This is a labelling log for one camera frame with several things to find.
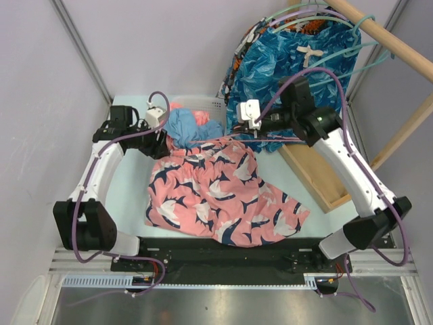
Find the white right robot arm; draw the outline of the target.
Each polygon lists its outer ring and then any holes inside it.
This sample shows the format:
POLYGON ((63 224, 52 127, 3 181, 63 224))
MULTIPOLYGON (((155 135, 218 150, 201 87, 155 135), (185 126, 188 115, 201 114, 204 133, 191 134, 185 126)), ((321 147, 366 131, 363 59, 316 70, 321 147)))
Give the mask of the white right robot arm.
POLYGON ((402 226, 411 210, 406 196, 397 197, 375 175, 353 144, 339 114, 329 106, 317 107, 306 77, 279 81, 281 108, 265 112, 258 100, 237 105, 234 133, 253 136, 291 129, 296 137, 332 166, 350 194, 358 213, 340 230, 325 237, 312 254, 313 266, 327 272, 338 257, 373 247, 376 240, 402 226))

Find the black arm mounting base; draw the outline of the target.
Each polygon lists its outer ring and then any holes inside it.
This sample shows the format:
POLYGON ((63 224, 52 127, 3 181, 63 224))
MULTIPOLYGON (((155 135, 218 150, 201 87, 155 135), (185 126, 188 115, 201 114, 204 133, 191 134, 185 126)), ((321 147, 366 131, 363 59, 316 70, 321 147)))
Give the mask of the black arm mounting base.
POLYGON ((163 284, 196 286, 289 286, 304 275, 336 276, 352 270, 350 258, 319 256, 318 238, 289 238, 275 244, 239 248, 211 239, 145 238, 140 253, 162 262, 163 284))

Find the pink shark print shorts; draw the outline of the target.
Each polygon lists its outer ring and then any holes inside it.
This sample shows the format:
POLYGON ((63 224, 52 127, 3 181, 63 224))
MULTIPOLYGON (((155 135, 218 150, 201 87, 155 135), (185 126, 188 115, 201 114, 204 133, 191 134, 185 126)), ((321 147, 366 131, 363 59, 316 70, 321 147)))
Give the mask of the pink shark print shorts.
POLYGON ((258 175, 253 151, 224 139, 156 161, 145 224, 252 248, 301 231, 310 211, 258 175))

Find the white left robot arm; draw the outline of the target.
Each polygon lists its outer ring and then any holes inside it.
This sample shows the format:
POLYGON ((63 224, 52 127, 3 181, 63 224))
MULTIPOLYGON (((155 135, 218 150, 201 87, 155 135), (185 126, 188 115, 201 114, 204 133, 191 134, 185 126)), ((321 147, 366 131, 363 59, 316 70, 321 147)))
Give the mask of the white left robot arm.
POLYGON ((132 106, 111 106, 110 116, 92 137, 91 156, 74 191, 53 206, 53 216, 65 249, 125 255, 134 270, 145 269, 149 253, 138 236, 118 230, 105 208, 112 178, 127 150, 154 160, 168 155, 167 133, 161 129, 167 111, 151 106, 145 116, 132 106))

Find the pink wire hanger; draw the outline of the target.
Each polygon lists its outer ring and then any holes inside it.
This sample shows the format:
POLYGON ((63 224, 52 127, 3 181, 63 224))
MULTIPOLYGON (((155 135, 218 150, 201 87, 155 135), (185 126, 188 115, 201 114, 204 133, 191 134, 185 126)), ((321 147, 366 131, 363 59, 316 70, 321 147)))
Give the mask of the pink wire hanger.
POLYGON ((303 144, 304 140, 297 137, 285 137, 280 135, 275 135, 271 137, 252 137, 251 139, 242 139, 240 134, 226 135, 223 137, 217 137, 205 140, 190 140, 191 144, 201 144, 205 142, 223 141, 223 140, 237 140, 239 142, 294 142, 295 144, 303 144))

